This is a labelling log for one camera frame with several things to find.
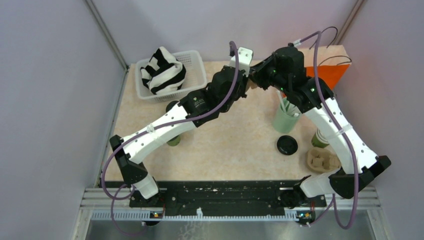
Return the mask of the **orange paper bag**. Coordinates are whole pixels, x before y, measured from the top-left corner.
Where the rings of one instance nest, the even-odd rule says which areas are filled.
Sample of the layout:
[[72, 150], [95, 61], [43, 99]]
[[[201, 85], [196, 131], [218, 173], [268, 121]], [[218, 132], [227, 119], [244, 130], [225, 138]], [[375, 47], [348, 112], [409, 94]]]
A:
[[[352, 65], [352, 59], [343, 45], [322, 45], [317, 49], [318, 77], [324, 80], [329, 88], [333, 90], [347, 69]], [[298, 50], [304, 54], [306, 74], [313, 77], [315, 75], [313, 68], [314, 47], [309, 48], [306, 47], [305, 43], [302, 43]]]

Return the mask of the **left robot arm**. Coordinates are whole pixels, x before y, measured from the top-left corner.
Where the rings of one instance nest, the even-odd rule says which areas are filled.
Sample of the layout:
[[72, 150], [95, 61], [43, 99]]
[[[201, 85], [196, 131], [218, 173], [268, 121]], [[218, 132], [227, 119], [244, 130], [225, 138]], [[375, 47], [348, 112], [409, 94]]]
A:
[[159, 186], [146, 169], [144, 159], [180, 134], [217, 119], [235, 101], [246, 97], [248, 75], [248, 69], [225, 65], [206, 87], [189, 92], [154, 122], [133, 134], [111, 137], [112, 153], [103, 165], [100, 177], [104, 193], [113, 200], [119, 199], [108, 192], [105, 180], [110, 162], [115, 161], [124, 186], [132, 192], [138, 191], [147, 206], [156, 206], [161, 198]]

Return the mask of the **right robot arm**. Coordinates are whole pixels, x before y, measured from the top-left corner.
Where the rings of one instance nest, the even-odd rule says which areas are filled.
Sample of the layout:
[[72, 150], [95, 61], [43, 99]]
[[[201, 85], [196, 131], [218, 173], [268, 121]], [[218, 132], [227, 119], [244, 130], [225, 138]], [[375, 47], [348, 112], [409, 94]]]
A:
[[307, 206], [323, 194], [351, 199], [391, 166], [388, 156], [377, 155], [363, 142], [328, 85], [307, 73], [305, 55], [296, 47], [275, 50], [250, 68], [249, 77], [264, 90], [274, 87], [282, 91], [321, 131], [341, 163], [339, 169], [303, 179], [293, 192], [297, 205]]

